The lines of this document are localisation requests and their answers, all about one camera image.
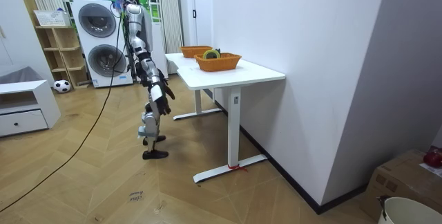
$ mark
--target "red object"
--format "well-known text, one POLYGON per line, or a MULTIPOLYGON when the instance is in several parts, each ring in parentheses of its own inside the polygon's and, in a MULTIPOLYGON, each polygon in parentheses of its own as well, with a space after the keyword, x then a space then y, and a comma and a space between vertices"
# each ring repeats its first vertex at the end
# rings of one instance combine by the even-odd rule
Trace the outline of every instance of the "red object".
POLYGON ((245 171, 245 172, 249 172, 249 171, 247 171, 246 168, 241 167, 240 165, 236 165, 236 166, 232 166, 232 167, 230 167, 230 165, 227 165, 227 167, 228 167, 229 169, 241 169, 241 170, 243 170, 243 171, 245 171))
POLYGON ((427 155, 423 157, 423 162, 434 168, 442 167, 442 153, 438 151, 428 152, 427 155))

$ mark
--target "orange basket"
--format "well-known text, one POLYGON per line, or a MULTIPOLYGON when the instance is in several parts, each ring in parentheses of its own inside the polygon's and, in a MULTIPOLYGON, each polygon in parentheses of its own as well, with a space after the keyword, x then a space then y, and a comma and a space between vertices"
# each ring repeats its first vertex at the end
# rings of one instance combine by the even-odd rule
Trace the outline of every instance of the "orange basket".
POLYGON ((220 58, 217 59, 203 59, 202 55, 196 55, 195 58, 202 70, 214 72, 235 69, 241 56, 231 53, 221 53, 220 58))
POLYGON ((211 50, 210 46, 183 46, 181 47, 182 55, 185 58, 193 58, 196 55, 203 55, 204 52, 211 50))

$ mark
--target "soccer ball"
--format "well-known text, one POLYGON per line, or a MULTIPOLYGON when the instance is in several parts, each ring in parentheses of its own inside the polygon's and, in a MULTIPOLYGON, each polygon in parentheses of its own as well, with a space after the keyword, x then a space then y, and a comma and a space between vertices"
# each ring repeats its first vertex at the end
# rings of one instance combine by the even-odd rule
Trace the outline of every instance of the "soccer ball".
POLYGON ((54 82, 54 89, 59 93, 65 93, 70 90, 70 83, 67 80, 59 80, 54 82))

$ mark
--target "stacked washer dryer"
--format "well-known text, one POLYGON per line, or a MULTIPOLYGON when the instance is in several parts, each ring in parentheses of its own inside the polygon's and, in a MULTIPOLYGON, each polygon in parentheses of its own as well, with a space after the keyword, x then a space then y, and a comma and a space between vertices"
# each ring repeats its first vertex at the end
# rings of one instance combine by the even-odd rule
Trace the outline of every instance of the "stacked washer dryer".
POLYGON ((119 14, 108 0, 73 0, 70 4, 94 87, 132 84, 119 14))

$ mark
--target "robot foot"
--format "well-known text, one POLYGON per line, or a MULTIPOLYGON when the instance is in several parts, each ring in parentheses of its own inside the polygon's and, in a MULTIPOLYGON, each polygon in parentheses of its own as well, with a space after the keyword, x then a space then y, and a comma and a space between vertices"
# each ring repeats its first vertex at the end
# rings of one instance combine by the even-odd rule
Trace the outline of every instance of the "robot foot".
POLYGON ((169 153, 167 151, 158 151, 158 150, 145 151, 143 152, 143 159, 144 160, 161 159, 167 157, 168 155, 169 153))
MULTIPOLYGON (((161 141, 164 141, 164 140, 166 140, 166 136, 164 136, 164 135, 160 135, 157 138, 157 142, 161 142, 161 141)), ((143 145, 147 145, 147 139, 146 138, 143 138, 143 145)))

